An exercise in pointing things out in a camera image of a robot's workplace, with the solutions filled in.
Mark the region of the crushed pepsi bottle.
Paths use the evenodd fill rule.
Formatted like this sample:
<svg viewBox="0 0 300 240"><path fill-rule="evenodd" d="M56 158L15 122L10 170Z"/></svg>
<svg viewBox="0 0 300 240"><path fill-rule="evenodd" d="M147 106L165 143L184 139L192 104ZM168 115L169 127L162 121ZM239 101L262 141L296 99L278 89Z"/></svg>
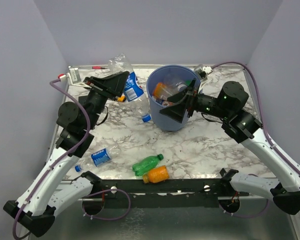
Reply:
<svg viewBox="0 0 300 240"><path fill-rule="evenodd" d="M106 148L103 148L97 152L94 152L90 155L90 159L83 159L80 160L75 166L74 170L77 173L83 172L83 171L89 171L93 169L94 167L98 167L118 155L120 155L121 149L116 146L109 146Z"/></svg>
<svg viewBox="0 0 300 240"><path fill-rule="evenodd" d="M136 113L144 123L151 120L149 101L144 90L141 88L137 75L125 54L121 53L108 61L111 72L129 72L123 94L134 113Z"/></svg>

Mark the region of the clear glass jar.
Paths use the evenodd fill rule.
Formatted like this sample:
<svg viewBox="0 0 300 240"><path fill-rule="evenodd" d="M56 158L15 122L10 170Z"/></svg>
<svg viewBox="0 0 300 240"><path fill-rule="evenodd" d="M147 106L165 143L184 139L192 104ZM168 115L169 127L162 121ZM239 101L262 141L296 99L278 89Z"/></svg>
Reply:
<svg viewBox="0 0 300 240"><path fill-rule="evenodd" d="M173 92L179 93L187 88L184 80L182 80L178 75L169 73L163 79L163 83Z"/></svg>

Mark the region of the orange label crushed bottle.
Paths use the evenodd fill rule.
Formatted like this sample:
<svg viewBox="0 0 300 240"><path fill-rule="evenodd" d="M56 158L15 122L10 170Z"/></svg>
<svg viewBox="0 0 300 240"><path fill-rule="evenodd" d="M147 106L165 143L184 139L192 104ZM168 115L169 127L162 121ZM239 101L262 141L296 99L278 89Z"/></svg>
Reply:
<svg viewBox="0 0 300 240"><path fill-rule="evenodd" d="M152 95L158 99L167 100L169 97L173 96L176 92L169 87L168 85L164 84L163 82L159 82L153 92Z"/></svg>

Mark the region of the orange juice bottle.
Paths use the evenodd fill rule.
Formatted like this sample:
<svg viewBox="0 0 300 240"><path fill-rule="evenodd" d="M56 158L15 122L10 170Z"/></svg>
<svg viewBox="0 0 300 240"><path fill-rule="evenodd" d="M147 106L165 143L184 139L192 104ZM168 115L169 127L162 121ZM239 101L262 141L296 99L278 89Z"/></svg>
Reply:
<svg viewBox="0 0 300 240"><path fill-rule="evenodd" d="M156 184L156 183L168 180L169 178L170 178L170 175L169 175L168 169L165 165L153 168L148 173L146 173L142 176L143 182L145 184L148 184L148 183Z"/></svg>

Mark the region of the green plastic bottle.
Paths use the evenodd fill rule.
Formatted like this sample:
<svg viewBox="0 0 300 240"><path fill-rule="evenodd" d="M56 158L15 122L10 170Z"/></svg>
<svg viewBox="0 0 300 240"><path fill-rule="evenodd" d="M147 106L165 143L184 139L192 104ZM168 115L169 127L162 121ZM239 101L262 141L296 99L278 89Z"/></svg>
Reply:
<svg viewBox="0 0 300 240"><path fill-rule="evenodd" d="M134 172L136 177L140 177L150 170L154 169L163 159L164 156L162 154L148 156L140 162L135 163L132 166L132 171Z"/></svg>

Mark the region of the brown coffee bottle green cap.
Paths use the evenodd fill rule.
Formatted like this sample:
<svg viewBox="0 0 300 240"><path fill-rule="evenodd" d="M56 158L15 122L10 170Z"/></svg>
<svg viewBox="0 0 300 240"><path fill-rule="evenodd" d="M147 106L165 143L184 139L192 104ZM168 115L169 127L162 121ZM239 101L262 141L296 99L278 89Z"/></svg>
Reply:
<svg viewBox="0 0 300 240"><path fill-rule="evenodd" d="M189 85L191 84L191 82L192 82L192 80L186 80L186 81L185 81L185 84L186 84L187 86L189 86Z"/></svg>

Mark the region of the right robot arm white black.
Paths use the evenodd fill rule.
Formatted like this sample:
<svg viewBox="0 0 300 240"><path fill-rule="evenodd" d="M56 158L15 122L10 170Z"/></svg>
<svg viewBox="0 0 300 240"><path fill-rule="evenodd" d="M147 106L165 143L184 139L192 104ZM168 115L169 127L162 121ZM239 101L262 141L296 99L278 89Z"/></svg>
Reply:
<svg viewBox="0 0 300 240"><path fill-rule="evenodd" d="M159 112L178 123L193 112L219 118L224 132L256 155L276 176L275 180L267 180L231 169L223 173L220 191L226 196L234 192L257 195L273 201L283 212L296 215L300 211L300 165L270 138L257 118L244 110L248 98L236 81L227 81L217 97L199 93L192 81L186 89L169 97L172 105Z"/></svg>

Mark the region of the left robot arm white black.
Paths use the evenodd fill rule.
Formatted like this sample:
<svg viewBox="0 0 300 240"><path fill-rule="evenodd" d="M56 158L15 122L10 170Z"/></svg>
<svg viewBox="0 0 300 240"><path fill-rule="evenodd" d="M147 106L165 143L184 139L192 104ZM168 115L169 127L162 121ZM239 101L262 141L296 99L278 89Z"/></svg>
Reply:
<svg viewBox="0 0 300 240"><path fill-rule="evenodd" d="M62 127L62 132L49 160L30 187L18 199L7 201L3 207L14 219L12 234L16 240L20 239L16 232L17 224L39 238L48 232L56 217L77 200L118 191L104 186L102 180L90 171L82 173L61 191L56 192L56 189L88 150L94 139L90 130L97 126L107 100L115 100L122 95L128 76L129 72L124 71L103 78L86 77L83 85L89 88L89 93L83 104L56 85L67 79L65 75L49 83L70 101L59 107L56 123Z"/></svg>

